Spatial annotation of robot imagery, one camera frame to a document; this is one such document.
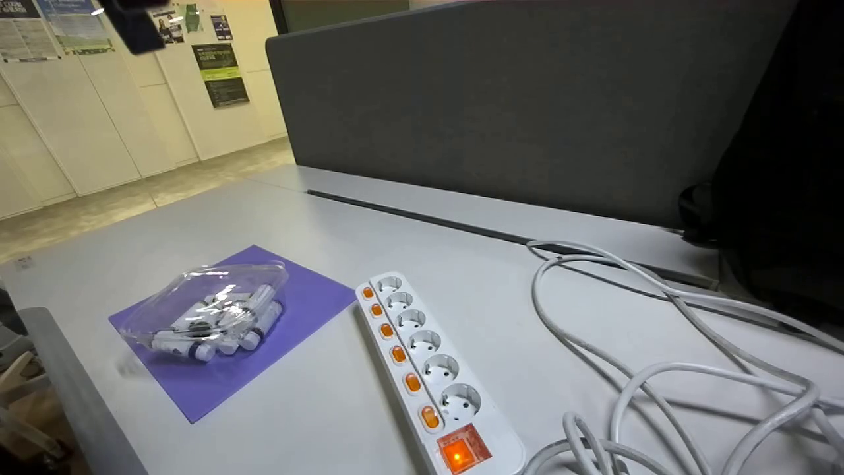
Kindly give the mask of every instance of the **power strip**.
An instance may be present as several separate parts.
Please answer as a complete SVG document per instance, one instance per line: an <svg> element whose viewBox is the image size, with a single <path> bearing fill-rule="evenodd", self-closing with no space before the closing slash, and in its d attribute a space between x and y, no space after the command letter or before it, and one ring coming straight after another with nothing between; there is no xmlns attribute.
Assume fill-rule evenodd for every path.
<svg viewBox="0 0 844 475"><path fill-rule="evenodd" d="M518 474L522 441L408 281L377 274L356 298L430 474Z"/></svg>

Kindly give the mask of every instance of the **white cable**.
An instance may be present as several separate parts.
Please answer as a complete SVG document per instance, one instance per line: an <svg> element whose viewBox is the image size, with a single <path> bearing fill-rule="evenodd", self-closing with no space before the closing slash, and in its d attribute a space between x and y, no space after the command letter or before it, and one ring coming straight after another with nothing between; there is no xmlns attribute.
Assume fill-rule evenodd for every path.
<svg viewBox="0 0 844 475"><path fill-rule="evenodd" d="M654 287L658 287L658 291L664 293L664 298L668 298L703 338L710 338L710 342L711 342L736 368L740 368L743 373L752 373L752 371L743 365L743 363L748 363L748 365L755 365L755 368L760 368L760 371L764 371L764 373L772 373L772 376L777 376L777 377L793 381L793 384L799 384L799 385L809 385L809 381L805 381L801 376L785 373L785 371L781 371L781 368L774 368L774 365L769 365L769 363L764 363L764 360L760 360L760 356L737 348L736 343L719 338L715 330L710 330L710 327L685 306L679 291L668 287L668 286L664 286L658 277L654 277L650 272L646 272L646 269L641 269L641 268L636 268L636 265L631 265L631 262L625 262L625 258L619 258L619 256L615 256L615 254L609 254L609 251L604 251L604 248L595 248L595 245L580 245L580 243L565 243L565 240L553 240L550 245L566 245L566 248L578 248L578 251L584 251L584 254L599 254L599 256L609 258L611 265L616 265L616 268L637 274L641 281L650 282ZM764 311L764 315L766 315L769 320L774 320L774 322L784 322L784 324L801 324L801 322L795 322L795 320L790 320L790 318L784 318L784 315L777 315L777 311ZM835 342L835 338L820 332L820 330L809 330L807 335L813 335L818 343L828 343L828 342L835 343L835 346L831 346L832 352L844 348L842 342ZM832 431L832 425L822 425L822 422L818 422L818 425L820 425L820 431L828 437L828 441L835 447L835 452L844 455L844 447L839 444L839 441L844 441L844 438ZM747 450L748 450L757 438L760 438L760 433L752 431L752 433L736 447L736 456L748 455Z"/></svg>
<svg viewBox="0 0 844 475"><path fill-rule="evenodd" d="M772 376L781 376L781 377L785 377L785 381L809 385L809 381L805 381L805 377L799 377L799 376L793 376L793 373L785 373L785 371L781 371L781 368L772 368L772 365L766 365L764 360L757 360L755 353L747 353L743 348L732 346L731 342L719 338L711 327L706 327L706 324L683 305L683 298L679 298L679 295L695 295L695 293L671 291L671 287L668 287L664 282L658 282L658 277L654 277L654 274L648 274L646 269L637 269L636 265L627 265L625 258L616 258L616 256L611 256L611 254L606 254L606 258L602 258L602 256L558 256L558 262L604 262L604 265L616 265L616 268L623 268L623 269L642 277L642 281L650 282L654 287L658 287L658 291L664 293L664 298L668 298L700 335L706 335L736 368L740 368L743 373L752 376L752 371L743 365L743 363L748 363L748 365L761 368L761 371L766 371L766 373L772 373ZM766 311L766 315L769 315L769 320L784 322L784 324L790 324L790 327L799 327L799 324L801 324L801 322L795 322L795 320L790 320L790 318L784 318L784 315L777 315L777 311ZM820 330L807 327L805 332L807 332L809 338L814 338L814 343L822 343L822 346L828 346L828 348L832 348L832 352L842 352L842 348L844 348L842 342L835 342L835 338L820 332ZM822 421L822 418L826 418L822 412L813 412L813 421L818 422L818 427L822 431L822 437L828 438L828 444L844 456L844 438L842 438L842 433L839 433L828 421ZM736 456L743 456L743 455L748 456L748 455L752 455L748 447L757 447L757 438L760 438L760 433L748 433L748 437L736 447Z"/></svg>
<svg viewBox="0 0 844 475"><path fill-rule="evenodd" d="M636 452L631 447L599 441L599 450L606 452L609 456L632 460L636 466L650 470L654 475L671 475L671 470L668 470L662 463L657 463L654 456ZM550 474L553 466L574 470L578 463L571 456L569 441L555 441L555 444L549 444L541 452L536 452L518 475L546 475L546 474Z"/></svg>
<svg viewBox="0 0 844 475"><path fill-rule="evenodd" d="M606 352L591 346L588 342L580 342L578 335L561 330L553 320L549 320L549 315L546 315L546 310L542 310L542 305L541 305L541 298L537 298L537 281L541 281L550 268L558 268L558 265L561 265L558 258L546 262L546 265L541 265L541 268L536 269L536 274L533 274L530 301L533 301L536 315L541 318L541 322L549 327L549 332L550 332L555 342L561 342L561 343L569 346L569 348L571 348L571 346L580 348L580 352L574 352L580 360L584 360L582 352L588 352L588 353L604 360L606 365L611 365L611 368L615 368L616 373L623 373L625 377L632 377L632 371L627 371L623 363L616 363L616 360L609 356ZM711 470L706 467L703 456L700 456L700 455L695 452L695 447L691 444L691 438L687 438L687 433L683 431L683 425L679 425L679 422L674 421L674 414L670 412L668 401L664 401L658 394L650 394L648 389L642 389L642 390L654 400L654 404L658 408L658 412L664 414L664 421L674 427L674 433L679 437L685 452L687 452L691 460L693 460L693 466L687 466L685 456L683 456L683 452L674 447L674 441L671 441L670 437L664 437L664 433L658 431L658 425L657 425L646 412L641 412L641 414L648 421L648 425L654 427L654 433L668 444L670 455L683 466L683 474L710 475Z"/></svg>
<svg viewBox="0 0 844 475"><path fill-rule="evenodd" d="M781 384L772 384L772 381L761 381L761 377L752 377L752 376L740 376L740 373L724 373L724 371L716 371L716 368L703 368L703 365L685 365L685 363L670 363L670 365L650 365L641 373L636 373L636 377L627 384L627 389L623 390L615 412L611 412L611 425L609 425L609 441L619 444L619 437L623 437L623 418L636 396L636 390L650 381L654 376L662 376L662 373L703 373L703 376L715 376L715 377L724 377L724 381L737 381L737 384L747 384L747 385L760 385L760 389L766 389L766 390L777 390L777 394L790 394L789 389L784 389ZM737 455L732 452L727 466L724 466L724 475L736 475L740 474L743 463L748 460L748 455L781 425L790 422L790 421L799 421L801 414L807 414L818 400L818 389L809 385L805 394L799 394L799 400L793 404L789 404L785 410L774 412L772 418L766 418L761 425L757 425L748 437L748 444L737 444Z"/></svg>
<svg viewBox="0 0 844 475"><path fill-rule="evenodd" d="M747 414L747 412L731 412L731 410L719 410L719 408L706 408L706 404L695 404L695 401L685 401L685 400L664 400L670 408L685 410L685 412L698 412L698 414L710 414L710 418L719 418L719 421L732 421L732 422L743 422L743 425L760 425L761 418ZM822 433L807 431L807 427L790 427L790 433L826 444L828 438Z"/></svg>
<svg viewBox="0 0 844 475"><path fill-rule="evenodd" d="M591 433L591 427L580 418L565 414L561 431L574 452L574 460L582 475L611 475L609 455L602 450L602 441ZM599 467L592 467L578 433L582 433L588 450L595 455Z"/></svg>
<svg viewBox="0 0 844 475"><path fill-rule="evenodd" d="M755 305L747 305L747 301L736 301L736 298L722 298L722 295L706 295L706 293L687 293L687 291L677 291L677 287L668 287L658 277L654 277L650 272L599 248L599 245L580 245L580 243L566 243L566 240L533 240L526 243L526 251L542 262L549 262L546 254L541 254L537 248L541 245L565 245L565 248L578 248L580 254L591 254L592 258L582 258L582 262L604 262L604 265L616 265L627 272L636 272L637 277L642 277L646 282L650 282L654 287L658 287L662 293L671 293L677 298L685 298L685 301L700 301L700 305L716 305L716 306L724 306L724 310L736 310L736 311L747 311L747 315L757 315L757 318L764 318L764 320L772 320L777 324L785 324L790 330L799 330L805 335L809 335L814 343L831 348L831 352L839 352L844 353L844 342L818 330L818 327L809 327L789 315L781 315L781 311L772 311L766 306L755 306Z"/></svg>
<svg viewBox="0 0 844 475"><path fill-rule="evenodd" d="M537 245L566 245L566 248L574 248L580 254L574 256L546 256L537 251ZM748 311L748 315L760 315L760 318L766 318L777 324L785 324L785 327L793 327L805 335L809 335L814 343L826 346L826 348L832 348L832 352L842 352L844 353L844 343L799 322L799 320L790 320L785 315L777 315L777 311L769 311L769 310L761 310L761 306L752 306L752 305L740 305L740 301L731 301L731 298L719 298L719 295L700 295L700 293L685 293L685 291L674 291L670 286L664 286L658 277L654 277L650 272L636 268L636 265L627 265L625 258L604 251L604 248L595 248L595 245L580 245L580 243L565 243L565 240L542 240L542 243L530 243L526 245L530 254L536 254L537 258L542 258L546 265L533 274L533 286L530 286L530 295L533 295L533 306L537 311L537 318L542 320L542 324L561 342L561 343L574 343L574 346L582 346L584 352L591 352L592 356L609 363L611 368L616 368L619 373L625 373L631 377L631 373L615 363L609 353L588 346L584 342L565 332L561 327L555 327L546 311L541 310L541 301L537 301L537 277L546 274L550 268L565 268L569 262L599 262L599 265L615 265L615 268L623 268L632 274L637 274L641 281L646 281L648 286L654 286L658 293L664 293L664 298L703 335L710 338L736 368L740 368L743 373L748 376L736 376L736 373L722 373L722 371L715 371L715 368L700 368L700 365L658 365L658 368L650 368L646 373L637 373L632 377L632 384L623 390L623 401L625 404L616 404L615 414L623 414L636 390L646 390L657 408L664 412L664 418L674 425L674 431L679 433L685 450L693 455L695 466L700 466L700 460L695 456L695 450L693 444L685 438L683 427L677 425L677 421L670 414L670 408L664 404L664 400L654 396L648 389L646 389L646 381L658 376L658 373L668 373L668 371L687 371L687 373L706 373L706 376L716 376L716 377L731 377L731 381L740 381L740 384L748 384L748 385L760 385L760 389L766 389L766 390L777 390L777 394L793 394L790 389L784 389L777 384L769 384L769 381L760 381L760 377L752 377L752 371L747 365L755 365L769 376L777 376L784 381L790 381L795 385L801 385L805 390L799 394L795 401L785 404L781 412L774 412L772 418L761 421L752 433L747 433L737 447L732 450L732 455L727 456L724 463L724 474L732 475L732 474L740 474L740 467L747 466L747 460L752 456L752 452L769 437L774 433L777 427L789 425L789 422L795 422L801 421L807 412L813 414L813 421L818 422L818 427L822 431L822 437L828 438L828 444L839 452L839 456L844 455L844 438L839 437L839 431L828 422L828 418L820 412L820 410L839 410L839 404L831 404L831 401L820 401L820 390L801 376L793 376L793 373L785 373L743 348L737 348L736 343L724 342L722 335L716 335L711 327L706 327L687 306L685 301L703 301L703 305L716 305L716 306L727 306L727 310L737 310L737 311Z"/></svg>

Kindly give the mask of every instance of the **purple mat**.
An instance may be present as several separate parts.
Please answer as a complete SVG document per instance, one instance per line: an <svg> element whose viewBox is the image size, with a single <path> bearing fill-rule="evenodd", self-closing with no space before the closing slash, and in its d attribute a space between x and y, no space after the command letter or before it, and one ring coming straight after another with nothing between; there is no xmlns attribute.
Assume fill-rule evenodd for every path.
<svg viewBox="0 0 844 475"><path fill-rule="evenodd" d="M282 287L282 295L280 295L280 301L284 305L284 315L255 353L238 352L234 356L222 356L211 365L174 363L174 360L160 360L147 348L141 348L139 343L123 338L136 353L136 360L158 381L158 385L168 394L168 400L181 410L187 422L203 421L222 401L238 394L244 384L249 384L268 365L273 365L297 343L302 343L310 332L317 332L323 322L338 318L352 301L350 287L334 281L326 281L306 268L297 268L288 258L280 258L259 245L244 248L223 258L222 265L276 265L276 262L282 262L288 269L288 286ZM136 310L139 306L128 306L112 315L110 324L118 332L136 327L139 324Z"/></svg>

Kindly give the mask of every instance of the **gray desk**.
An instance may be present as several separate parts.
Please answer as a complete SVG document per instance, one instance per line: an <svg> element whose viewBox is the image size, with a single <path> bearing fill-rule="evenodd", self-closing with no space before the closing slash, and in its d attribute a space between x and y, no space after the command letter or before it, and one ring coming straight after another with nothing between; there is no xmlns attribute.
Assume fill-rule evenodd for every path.
<svg viewBox="0 0 844 475"><path fill-rule="evenodd" d="M41 315L25 324L94 474L416 474L350 310L197 425L145 373L118 371L131 353L108 324L112 311L187 268L244 245L264 245L344 286L384 269L402 272L526 452L558 438L565 412L604 427L615 394L533 318L526 282L537 262L524 248L322 200L306 196L309 189L716 274L711 254L683 245L668 229L288 166L37 254L28 269L0 268L20 306L53 311L53 320ZM654 298L555 272L546 301L569 330L631 368L664 360L724 365ZM736 343L844 394L842 356L740 322L706 320ZM657 385L747 414L769 404L757 390L703 377L664 377ZM700 414L683 421L715 467L747 431ZM636 447L662 452L636 418L625 433ZM828 463L826 447L774 437L747 474L818 474Z"/></svg>

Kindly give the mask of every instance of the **plastic bag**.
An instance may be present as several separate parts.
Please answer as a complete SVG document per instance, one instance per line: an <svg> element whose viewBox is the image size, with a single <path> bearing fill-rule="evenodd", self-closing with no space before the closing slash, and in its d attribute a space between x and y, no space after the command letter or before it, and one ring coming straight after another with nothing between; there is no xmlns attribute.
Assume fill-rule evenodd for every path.
<svg viewBox="0 0 844 475"><path fill-rule="evenodd" d="M214 363L249 353L284 315L284 282L282 265L197 268L141 301L122 332L172 360Z"/></svg>

